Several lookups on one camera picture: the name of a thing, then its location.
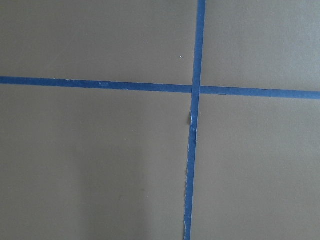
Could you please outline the blue tape strip crosswise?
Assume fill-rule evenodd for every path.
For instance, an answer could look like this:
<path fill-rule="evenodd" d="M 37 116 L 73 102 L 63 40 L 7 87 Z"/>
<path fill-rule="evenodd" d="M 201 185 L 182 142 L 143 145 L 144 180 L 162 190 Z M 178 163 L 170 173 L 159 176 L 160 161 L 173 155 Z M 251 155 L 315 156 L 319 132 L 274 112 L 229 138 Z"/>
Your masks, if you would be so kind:
<path fill-rule="evenodd" d="M 30 77 L 10 77 L 10 76 L 2 76 L 0 78 L 0 83 L 7 84 L 7 85 L 108 89 L 108 90 L 146 91 L 146 92 L 168 92 L 168 93 L 186 93 L 186 94 L 190 94 L 193 91 L 193 87 L 191 85 L 180 85 L 180 84 L 114 82 L 114 81 L 30 78 Z M 288 99 L 307 99 L 307 100 L 320 99 L 320 93 L 318 91 L 285 90 L 285 89 L 260 89 L 260 88 L 240 88 L 240 87 L 222 87 L 222 86 L 204 86 L 203 85 L 199 87 L 199 93 L 203 95 L 288 98 Z"/>

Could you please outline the blue tape strip lengthwise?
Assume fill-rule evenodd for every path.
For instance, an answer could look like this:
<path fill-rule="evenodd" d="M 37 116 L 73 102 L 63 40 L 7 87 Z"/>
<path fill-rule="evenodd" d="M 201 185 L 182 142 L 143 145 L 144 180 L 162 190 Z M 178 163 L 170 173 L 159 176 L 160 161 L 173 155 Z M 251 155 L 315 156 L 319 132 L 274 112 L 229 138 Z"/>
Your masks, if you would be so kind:
<path fill-rule="evenodd" d="M 188 152 L 185 178 L 185 198 L 184 198 L 184 240 L 191 239 L 192 216 L 193 216 L 193 197 L 194 197 L 194 178 L 196 166 L 197 132 L 199 117 L 199 102 L 201 92 L 201 76 L 203 62 L 203 44 L 205 30 L 206 1 L 197 2 L 196 28 L 194 60 L 191 86 L 190 102 L 190 124 L 188 134 Z"/>

